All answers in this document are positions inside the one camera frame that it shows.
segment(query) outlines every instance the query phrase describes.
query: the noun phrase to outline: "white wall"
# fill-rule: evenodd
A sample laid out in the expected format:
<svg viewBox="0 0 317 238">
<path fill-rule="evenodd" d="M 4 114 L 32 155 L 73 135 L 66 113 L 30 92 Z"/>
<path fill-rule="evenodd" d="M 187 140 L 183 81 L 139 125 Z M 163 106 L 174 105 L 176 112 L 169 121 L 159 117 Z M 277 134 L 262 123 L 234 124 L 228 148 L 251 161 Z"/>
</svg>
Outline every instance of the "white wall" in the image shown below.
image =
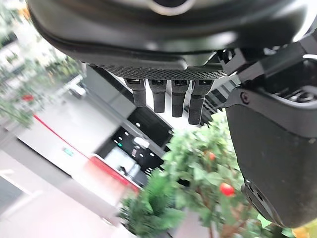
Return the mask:
<svg viewBox="0 0 317 238">
<path fill-rule="evenodd" d="M 89 91 L 102 97 L 97 105 L 92 95 L 77 99 L 66 93 L 58 102 L 46 107 L 38 117 L 68 143 L 90 155 L 120 127 L 122 120 L 135 109 L 120 92 L 90 68 L 85 83 Z M 121 115 L 101 107 L 109 103 Z M 65 143 L 38 121 L 19 136 L 24 143 L 47 159 L 58 155 Z"/>
</svg>

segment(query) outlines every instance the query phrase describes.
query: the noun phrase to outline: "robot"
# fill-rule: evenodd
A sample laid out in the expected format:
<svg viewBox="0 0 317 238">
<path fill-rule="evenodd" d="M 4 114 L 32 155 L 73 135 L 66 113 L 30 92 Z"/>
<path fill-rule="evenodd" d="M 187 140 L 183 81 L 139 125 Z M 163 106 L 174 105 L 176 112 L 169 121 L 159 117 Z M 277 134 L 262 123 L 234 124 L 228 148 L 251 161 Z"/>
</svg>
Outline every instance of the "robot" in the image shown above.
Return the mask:
<svg viewBox="0 0 317 238">
<path fill-rule="evenodd" d="M 295 228 L 317 218 L 317 15 L 314 0 L 28 0 L 53 46 L 123 77 L 136 106 L 145 80 L 155 112 L 189 123 L 223 73 L 241 84 L 226 101 L 242 191 L 267 220 Z"/>
</svg>

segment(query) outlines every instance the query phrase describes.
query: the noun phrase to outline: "ceiling light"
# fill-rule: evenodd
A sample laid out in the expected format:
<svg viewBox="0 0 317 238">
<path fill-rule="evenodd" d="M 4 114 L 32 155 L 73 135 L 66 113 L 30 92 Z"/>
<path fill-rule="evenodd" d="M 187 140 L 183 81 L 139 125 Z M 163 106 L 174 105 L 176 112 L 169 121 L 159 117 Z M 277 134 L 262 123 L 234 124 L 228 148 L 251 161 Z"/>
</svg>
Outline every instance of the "ceiling light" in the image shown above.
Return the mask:
<svg viewBox="0 0 317 238">
<path fill-rule="evenodd" d="M 137 143 L 138 145 L 141 145 L 143 148 L 148 148 L 150 145 L 150 143 L 147 140 L 141 137 L 135 137 L 134 142 Z"/>
</svg>

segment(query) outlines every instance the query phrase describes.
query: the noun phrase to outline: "artificial tree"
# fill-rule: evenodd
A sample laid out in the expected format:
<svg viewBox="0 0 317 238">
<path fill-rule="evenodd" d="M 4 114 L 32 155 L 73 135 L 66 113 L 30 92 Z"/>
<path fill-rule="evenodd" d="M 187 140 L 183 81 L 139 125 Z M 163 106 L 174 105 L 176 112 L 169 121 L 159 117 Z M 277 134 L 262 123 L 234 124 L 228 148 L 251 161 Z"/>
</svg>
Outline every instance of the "artificial tree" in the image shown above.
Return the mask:
<svg viewBox="0 0 317 238">
<path fill-rule="evenodd" d="M 166 176 L 176 188 L 176 207 L 199 213 L 210 238 L 272 237 L 240 191 L 237 164 L 225 112 L 201 128 L 176 131 L 163 156 Z"/>
<path fill-rule="evenodd" d="M 168 178 L 156 169 L 136 198 L 122 201 L 118 217 L 137 237 L 154 238 L 179 225 L 184 217 L 182 211 L 174 208 L 174 192 Z"/>
</svg>

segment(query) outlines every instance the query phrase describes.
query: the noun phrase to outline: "red stripe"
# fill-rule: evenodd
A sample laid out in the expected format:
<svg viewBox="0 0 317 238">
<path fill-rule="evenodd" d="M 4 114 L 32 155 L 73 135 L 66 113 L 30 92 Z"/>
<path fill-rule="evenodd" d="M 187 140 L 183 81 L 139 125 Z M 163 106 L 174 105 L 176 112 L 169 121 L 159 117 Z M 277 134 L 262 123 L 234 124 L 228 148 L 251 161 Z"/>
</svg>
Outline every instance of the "red stripe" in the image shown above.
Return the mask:
<svg viewBox="0 0 317 238">
<path fill-rule="evenodd" d="M 127 186 L 128 184 L 132 185 L 132 188 L 135 192 L 139 191 L 138 187 L 135 186 L 134 184 L 132 184 L 129 180 L 127 180 L 126 178 L 124 178 L 121 174 L 119 174 L 117 171 L 115 171 L 114 169 L 112 169 L 110 166 L 108 166 L 107 164 L 105 164 L 104 162 L 100 161 L 97 157 L 87 157 L 86 155 L 84 155 L 82 152 L 80 152 L 78 149 L 76 149 L 73 145 L 69 144 L 65 139 L 63 139 L 59 134 L 57 134 L 52 128 L 50 128 L 44 121 L 42 121 L 37 115 L 33 115 L 33 117 L 39 122 L 41 123 L 43 126 L 45 126 L 48 130 L 50 130 L 54 135 L 56 135 L 59 139 L 61 139 L 62 141 L 64 141 L 67 145 L 69 145 L 71 148 L 73 148 L 74 150 L 76 150 L 78 153 L 80 153 L 81 155 L 85 156 L 87 159 L 89 159 L 90 161 L 92 161 L 97 167 L 99 167 L 99 169 L 101 169 L 102 171 L 106 172 L 107 174 L 111 175 L 112 177 L 114 177 L 115 179 L 119 180 L 122 184 L 124 184 L 125 186 Z"/>
<path fill-rule="evenodd" d="M 50 128 L 44 121 L 42 121 L 37 115 L 33 115 L 33 117 L 39 121 L 39 123 L 41 123 L 43 126 L 45 126 L 48 130 L 50 130 L 54 135 L 56 135 L 59 139 L 61 139 L 62 141 L 64 141 L 67 145 L 69 145 L 71 148 L 73 148 L 74 150 L 76 150 L 78 153 L 80 153 L 81 155 L 85 156 L 87 159 L 89 159 L 89 157 L 87 157 L 86 155 L 84 155 L 82 152 L 80 152 L 78 149 L 76 149 L 74 146 L 72 146 L 71 144 L 69 144 L 66 140 L 64 140 L 59 134 L 57 134 L 52 128 Z"/>
</svg>

